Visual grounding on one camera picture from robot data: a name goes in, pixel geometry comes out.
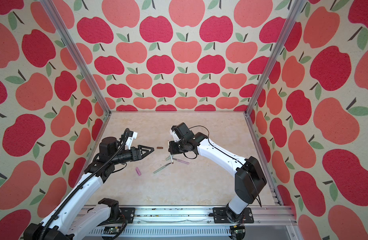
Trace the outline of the white brown-tipped pen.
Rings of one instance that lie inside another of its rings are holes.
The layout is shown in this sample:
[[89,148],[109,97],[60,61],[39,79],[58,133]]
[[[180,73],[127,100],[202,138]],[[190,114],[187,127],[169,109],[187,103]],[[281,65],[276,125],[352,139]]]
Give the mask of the white brown-tipped pen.
[[168,151],[169,151],[169,154],[170,154],[170,161],[171,161],[171,164],[174,164],[173,162],[173,155],[172,155],[172,146],[171,146],[171,141],[168,141]]

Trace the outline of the pink pen cap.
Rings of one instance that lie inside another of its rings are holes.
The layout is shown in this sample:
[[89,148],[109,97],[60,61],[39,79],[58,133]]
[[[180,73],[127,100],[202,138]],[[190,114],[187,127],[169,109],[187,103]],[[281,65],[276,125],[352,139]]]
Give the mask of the pink pen cap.
[[140,169],[138,167],[136,167],[136,172],[137,172],[138,176],[141,176],[142,175],[142,173],[141,173],[141,171],[140,171]]

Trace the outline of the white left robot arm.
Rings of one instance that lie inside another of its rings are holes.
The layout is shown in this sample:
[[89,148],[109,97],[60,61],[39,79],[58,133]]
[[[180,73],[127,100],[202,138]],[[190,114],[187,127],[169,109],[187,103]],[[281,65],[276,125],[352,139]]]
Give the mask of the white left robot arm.
[[23,233],[25,240],[81,240],[100,225],[128,223],[117,200],[104,198],[84,217],[75,220],[92,195],[116,172],[115,166],[146,158],[155,149],[132,146],[134,137],[123,134],[120,139],[106,137],[99,153],[84,170],[80,181],[67,197],[39,224],[30,224]]

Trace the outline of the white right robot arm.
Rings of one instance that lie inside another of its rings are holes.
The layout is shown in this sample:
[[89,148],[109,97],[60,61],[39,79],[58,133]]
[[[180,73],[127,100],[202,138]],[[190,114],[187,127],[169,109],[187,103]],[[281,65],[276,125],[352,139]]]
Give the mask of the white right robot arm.
[[215,144],[203,133],[193,134],[185,131],[170,131],[174,140],[169,142],[171,155],[185,155],[193,152],[218,164],[234,177],[235,196],[226,205],[225,212],[229,221],[238,223],[242,220],[245,208],[259,200],[260,192],[267,184],[259,161],[254,157],[245,159]]

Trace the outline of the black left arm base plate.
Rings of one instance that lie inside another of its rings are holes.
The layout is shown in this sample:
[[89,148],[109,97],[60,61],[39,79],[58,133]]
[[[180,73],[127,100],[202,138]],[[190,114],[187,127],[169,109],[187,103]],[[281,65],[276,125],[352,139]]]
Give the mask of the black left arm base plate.
[[135,211],[135,208],[118,208],[115,210],[113,223],[120,224],[127,221],[128,224],[132,224],[134,222]]

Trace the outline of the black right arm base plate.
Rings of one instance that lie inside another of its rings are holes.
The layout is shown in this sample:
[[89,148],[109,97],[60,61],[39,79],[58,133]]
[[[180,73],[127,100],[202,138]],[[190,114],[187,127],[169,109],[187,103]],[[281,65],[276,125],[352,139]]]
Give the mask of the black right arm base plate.
[[214,218],[215,224],[253,224],[255,222],[250,208],[245,208],[240,214],[236,214],[226,207],[214,207],[209,216]]

